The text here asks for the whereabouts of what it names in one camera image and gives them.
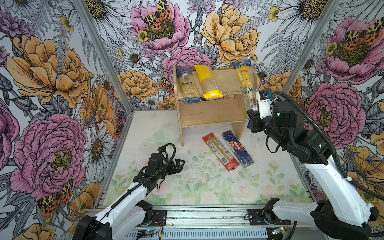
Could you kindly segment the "red clear spaghetti bag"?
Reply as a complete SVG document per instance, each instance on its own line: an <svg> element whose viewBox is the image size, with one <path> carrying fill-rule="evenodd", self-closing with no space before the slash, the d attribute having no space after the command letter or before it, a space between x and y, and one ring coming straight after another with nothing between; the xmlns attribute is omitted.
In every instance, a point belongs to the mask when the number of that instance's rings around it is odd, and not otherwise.
<svg viewBox="0 0 384 240"><path fill-rule="evenodd" d="M235 170L240 165L240 163L233 157L229 150L227 150L227 148L213 133L202 137L202 139L214 152L216 157L220 160L220 162L227 169L228 172Z"/></svg>

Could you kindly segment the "blue gold spaghetti bag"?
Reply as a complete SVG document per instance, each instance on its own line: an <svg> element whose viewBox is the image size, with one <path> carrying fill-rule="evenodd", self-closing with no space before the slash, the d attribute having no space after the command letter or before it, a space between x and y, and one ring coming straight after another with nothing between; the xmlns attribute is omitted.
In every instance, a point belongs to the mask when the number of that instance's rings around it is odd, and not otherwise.
<svg viewBox="0 0 384 240"><path fill-rule="evenodd" d="M251 59L246 58L233 63L233 68L238 76L246 110L258 111L259 106L255 94L255 81L252 73Z"/></svg>

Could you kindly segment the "blue Barilla spaghetti box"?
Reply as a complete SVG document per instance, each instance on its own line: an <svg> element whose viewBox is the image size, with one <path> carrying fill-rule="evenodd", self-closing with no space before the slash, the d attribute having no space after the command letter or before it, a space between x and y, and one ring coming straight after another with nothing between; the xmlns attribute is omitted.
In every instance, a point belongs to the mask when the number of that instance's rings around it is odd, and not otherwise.
<svg viewBox="0 0 384 240"><path fill-rule="evenodd" d="M223 132L222 137L231 148L236 157L236 160L244 168L249 167L255 163L250 154L246 151L245 147L240 143L232 131Z"/></svg>

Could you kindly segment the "dark blue spaghetti bag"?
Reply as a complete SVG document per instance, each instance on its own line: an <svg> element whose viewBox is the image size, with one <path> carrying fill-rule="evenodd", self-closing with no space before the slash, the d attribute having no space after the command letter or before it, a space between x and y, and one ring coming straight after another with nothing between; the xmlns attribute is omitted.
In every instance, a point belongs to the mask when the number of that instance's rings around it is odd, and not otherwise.
<svg viewBox="0 0 384 240"><path fill-rule="evenodd" d="M190 67L176 67L178 81L181 92L184 96L185 104L201 103L201 97L196 86L194 76Z"/></svg>

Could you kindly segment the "yellow spaghetti bag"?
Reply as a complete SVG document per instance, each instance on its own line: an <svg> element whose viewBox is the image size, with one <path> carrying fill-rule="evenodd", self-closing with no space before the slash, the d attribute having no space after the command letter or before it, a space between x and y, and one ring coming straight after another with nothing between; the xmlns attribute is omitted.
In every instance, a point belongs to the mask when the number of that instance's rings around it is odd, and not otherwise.
<svg viewBox="0 0 384 240"><path fill-rule="evenodd" d="M223 98L222 91L217 86L213 71L209 66L195 65L195 70L203 91L203 97L206 100Z"/></svg>

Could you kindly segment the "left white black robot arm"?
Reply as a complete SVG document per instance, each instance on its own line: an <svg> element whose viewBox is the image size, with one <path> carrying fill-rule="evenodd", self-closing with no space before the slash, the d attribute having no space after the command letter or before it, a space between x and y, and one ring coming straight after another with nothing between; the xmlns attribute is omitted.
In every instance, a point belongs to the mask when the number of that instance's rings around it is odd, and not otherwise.
<svg viewBox="0 0 384 240"><path fill-rule="evenodd" d="M153 205L145 201L147 195L166 176L180 173L185 165L181 159L168 158L166 152L153 153L148 165L143 167L133 179L128 190L116 201L93 217L84 216L74 233L74 240L121 240L139 225L155 224L162 227L153 213Z"/></svg>

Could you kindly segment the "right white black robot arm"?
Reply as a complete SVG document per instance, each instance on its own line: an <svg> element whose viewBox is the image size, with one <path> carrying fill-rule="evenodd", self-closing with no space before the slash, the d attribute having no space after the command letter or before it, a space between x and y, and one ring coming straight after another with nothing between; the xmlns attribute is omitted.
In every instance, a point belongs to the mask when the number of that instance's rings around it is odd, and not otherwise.
<svg viewBox="0 0 384 240"><path fill-rule="evenodd" d="M248 117L251 131L265 133L267 139L277 143L278 150L296 157L316 178L327 197L325 201L310 204L272 198L261 212L248 211L250 223L307 223L338 240L367 240L375 236L369 222L377 220L379 210L366 203L360 192L377 199L383 196L347 175L334 144L302 106L283 92L267 89L256 93Z"/></svg>

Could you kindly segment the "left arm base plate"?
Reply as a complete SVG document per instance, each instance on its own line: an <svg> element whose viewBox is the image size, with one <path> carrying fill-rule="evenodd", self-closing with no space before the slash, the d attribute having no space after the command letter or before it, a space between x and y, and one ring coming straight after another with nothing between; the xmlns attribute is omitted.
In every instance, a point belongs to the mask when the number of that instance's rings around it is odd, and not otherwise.
<svg viewBox="0 0 384 240"><path fill-rule="evenodd" d="M165 227L167 222L167 210L149 210L146 211L143 227Z"/></svg>

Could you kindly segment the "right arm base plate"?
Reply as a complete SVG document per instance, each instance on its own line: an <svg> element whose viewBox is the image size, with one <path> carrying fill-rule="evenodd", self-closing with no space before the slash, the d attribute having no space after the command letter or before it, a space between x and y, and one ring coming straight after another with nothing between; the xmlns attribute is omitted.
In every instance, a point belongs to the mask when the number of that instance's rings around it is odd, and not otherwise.
<svg viewBox="0 0 384 240"><path fill-rule="evenodd" d="M244 220L251 226L289 226L290 220L280 220L273 212L265 212L263 209L248 209Z"/></svg>

